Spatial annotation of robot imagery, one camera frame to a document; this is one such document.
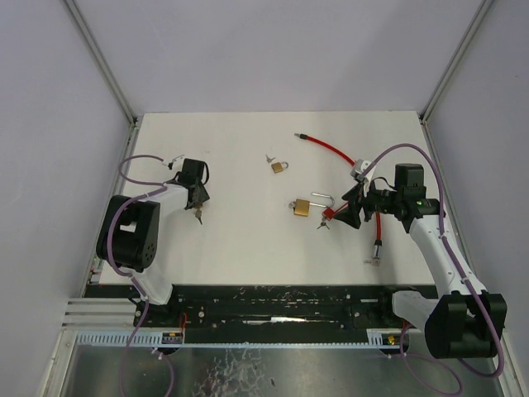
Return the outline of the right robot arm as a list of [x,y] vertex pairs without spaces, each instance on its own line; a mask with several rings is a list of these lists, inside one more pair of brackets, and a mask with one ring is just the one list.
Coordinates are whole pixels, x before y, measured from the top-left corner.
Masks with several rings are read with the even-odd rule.
[[394,216],[418,246],[438,295],[427,299],[411,289],[398,290],[392,296],[394,314],[423,333],[437,359],[501,356],[507,303],[487,291],[455,246],[440,201],[427,197],[423,167],[396,165],[391,189],[377,189],[370,174],[368,161],[353,169],[357,184],[343,195],[347,206],[334,218],[358,229],[374,213]]

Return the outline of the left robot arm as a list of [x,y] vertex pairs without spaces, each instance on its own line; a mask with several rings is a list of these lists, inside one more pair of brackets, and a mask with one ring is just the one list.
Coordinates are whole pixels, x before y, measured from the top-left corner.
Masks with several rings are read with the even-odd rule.
[[164,161],[156,155],[133,155],[120,163],[118,174],[126,182],[152,190],[133,197],[118,194],[110,198],[96,243],[96,255],[116,274],[127,278],[142,300],[164,306],[171,300],[173,285],[164,277],[156,259],[160,224],[182,211],[193,211],[197,220],[202,219],[203,205],[210,199],[206,190],[210,170],[202,160],[184,158],[181,169],[172,179],[147,182],[123,173],[123,166],[137,159]]

